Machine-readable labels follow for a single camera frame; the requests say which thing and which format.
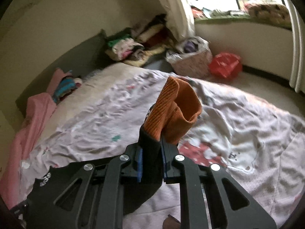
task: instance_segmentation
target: black baseboard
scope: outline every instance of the black baseboard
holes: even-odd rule
[[[287,80],[283,77],[279,77],[279,76],[277,76],[275,74],[272,74],[270,72],[266,72],[264,70],[256,69],[256,68],[246,66],[246,65],[242,66],[242,71],[244,71],[246,73],[249,73],[249,74],[252,74],[252,75],[256,75],[256,76],[265,78],[265,79],[268,79],[268,80],[271,80],[271,81],[273,81],[277,84],[280,84],[281,86],[283,86],[285,88],[289,88],[289,89],[294,91],[294,89],[291,88],[290,85],[289,85],[289,80]],[[305,94],[302,91],[300,91],[299,94],[301,96],[305,97]]]

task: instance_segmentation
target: floor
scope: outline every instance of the floor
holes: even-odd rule
[[[245,72],[231,82],[219,79],[216,82],[259,96],[280,109],[305,118],[305,97],[275,82]]]

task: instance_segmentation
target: pink cloth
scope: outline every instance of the pink cloth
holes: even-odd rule
[[[70,72],[64,73],[62,69],[60,68],[56,68],[52,79],[49,83],[49,86],[47,87],[47,93],[50,96],[53,96],[55,90],[57,89],[59,83],[61,82],[61,80],[67,76],[71,76],[72,74]]]
[[[20,161],[28,158],[55,109],[56,104],[48,93],[27,100],[26,118],[11,144],[9,161],[0,180],[0,194],[9,209],[18,202]]]

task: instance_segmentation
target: window sill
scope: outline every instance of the window sill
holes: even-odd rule
[[[232,22],[252,22],[259,24],[267,24],[274,27],[281,27],[287,30],[292,31],[291,23],[274,23],[269,20],[256,19],[249,15],[241,15],[241,16],[218,16],[214,18],[198,18],[195,19],[195,24],[229,24]]]

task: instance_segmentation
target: green cloth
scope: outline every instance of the green cloth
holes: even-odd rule
[[[108,46],[109,47],[113,47],[116,43],[118,43],[120,40],[124,40],[124,39],[127,39],[127,38],[131,38],[131,35],[130,34],[125,34],[123,37],[120,37],[118,39],[115,39],[115,40],[112,40],[112,41],[108,41]]]
[[[260,24],[268,24],[275,27],[282,27],[288,30],[292,30],[291,23],[273,23],[270,20],[262,20],[253,18],[249,15],[228,15],[228,16],[218,16],[214,18],[198,18],[195,19],[195,24],[228,24],[232,22],[252,22]]]

